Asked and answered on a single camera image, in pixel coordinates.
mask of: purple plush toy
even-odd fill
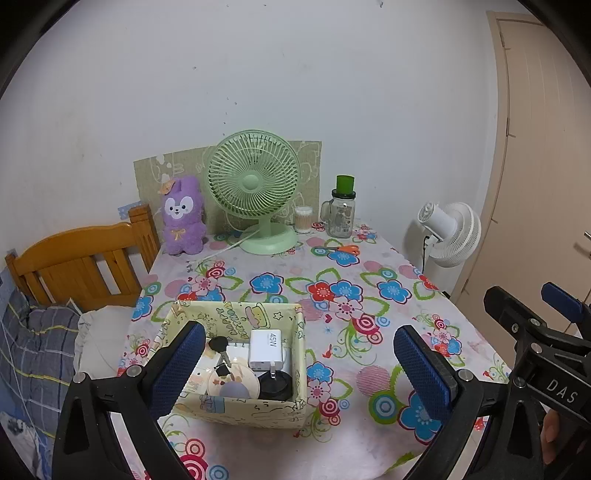
[[[162,219],[166,253],[190,255],[203,250],[205,225],[202,221],[203,195],[193,176],[172,179],[162,185]]]

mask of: cardboard box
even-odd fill
[[[291,348],[292,401],[212,397],[183,391],[175,408],[183,415],[232,425],[275,429],[301,428],[306,419],[306,347],[304,316],[297,303],[248,303],[184,301],[173,303],[155,342],[168,346],[189,320],[200,322],[207,337],[227,336],[248,341],[252,329],[281,330],[284,345]]]

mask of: floral tablecloth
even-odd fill
[[[306,318],[307,420],[297,431],[225,426],[174,409],[159,424],[199,480],[302,478],[363,480],[419,455],[440,423],[429,418],[398,364],[392,339],[411,324],[456,368],[505,382],[509,369],[464,315],[387,241],[366,225],[351,239],[321,225],[271,257],[210,238],[199,255],[160,253],[134,311],[119,372],[144,364],[177,299],[298,302]],[[220,253],[200,264],[200,258]],[[122,428],[137,478],[149,478]],[[482,421],[476,428],[482,428]]]

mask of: fan grille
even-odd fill
[[[235,133],[212,151],[207,185],[220,207],[255,219],[279,211],[296,193],[300,162],[282,138],[261,130]]]
[[[465,203],[451,203],[442,209],[456,219],[457,229],[450,238],[436,243],[429,255],[441,267],[455,267],[472,255],[482,227],[478,215]]]

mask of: key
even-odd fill
[[[209,348],[212,349],[214,352],[219,353],[222,356],[224,363],[230,368],[232,366],[232,362],[230,361],[230,357],[226,353],[226,348],[228,348],[228,339],[224,336],[217,336],[213,337],[209,341]]]

